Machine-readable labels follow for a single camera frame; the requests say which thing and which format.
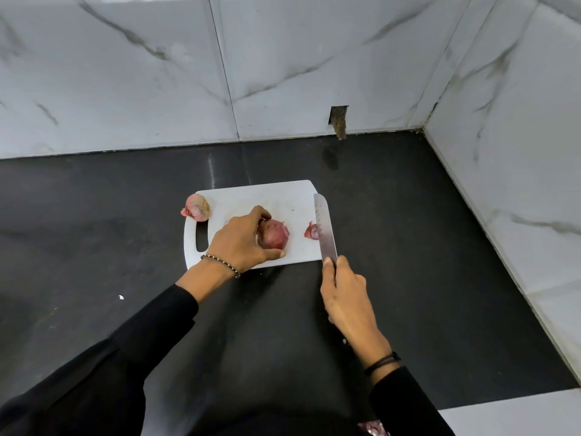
white cutting board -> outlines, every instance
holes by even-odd
[[[212,211],[208,220],[208,244],[230,218],[244,216],[255,205],[261,205],[270,212],[273,219],[285,223],[290,237],[285,257],[259,264],[254,269],[321,260],[319,242],[304,237],[309,222],[316,220],[313,195],[317,193],[317,190],[310,180],[196,192],[206,197]],[[204,254],[204,252],[198,252],[196,248],[196,221],[191,217],[185,219],[184,254],[188,268],[198,263],[200,256]]]

left hand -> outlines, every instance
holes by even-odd
[[[242,217],[233,217],[218,231],[208,248],[208,255],[225,261],[236,271],[243,273],[267,260],[276,260],[286,255],[282,249],[262,249],[256,241],[258,222],[271,219],[261,206]]]

bracelet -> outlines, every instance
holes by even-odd
[[[230,266],[228,263],[226,263],[222,259],[219,259],[218,257],[214,257],[213,255],[202,254],[200,259],[202,259],[202,260],[203,259],[212,259],[212,260],[215,260],[216,262],[220,262],[221,264],[228,266],[230,271],[234,272],[234,278],[240,278],[240,276],[242,275],[240,272],[236,271],[233,266]]]
[[[365,369],[365,374],[367,376],[370,376],[374,372],[374,370],[380,368],[381,366],[386,366],[386,365],[391,364],[391,363],[397,363],[398,361],[401,361],[401,360],[402,359],[399,357],[399,355],[396,352],[392,352],[388,356],[384,356],[379,361],[377,361],[377,362],[373,363],[371,366],[367,367]]]

onion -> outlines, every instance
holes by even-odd
[[[304,232],[304,236],[309,239],[319,240],[319,227],[312,220],[309,222],[309,227]]]
[[[289,241],[289,230],[284,222],[261,220],[258,223],[258,245],[263,249],[284,249]]]
[[[181,215],[192,217],[196,222],[205,222],[210,218],[210,204],[201,194],[192,194],[186,199]]]

knife blade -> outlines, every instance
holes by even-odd
[[[329,205],[327,205],[327,200],[320,194],[314,194],[314,199],[321,258],[331,257],[333,263],[337,263],[337,249],[335,248],[333,227],[330,224]]]

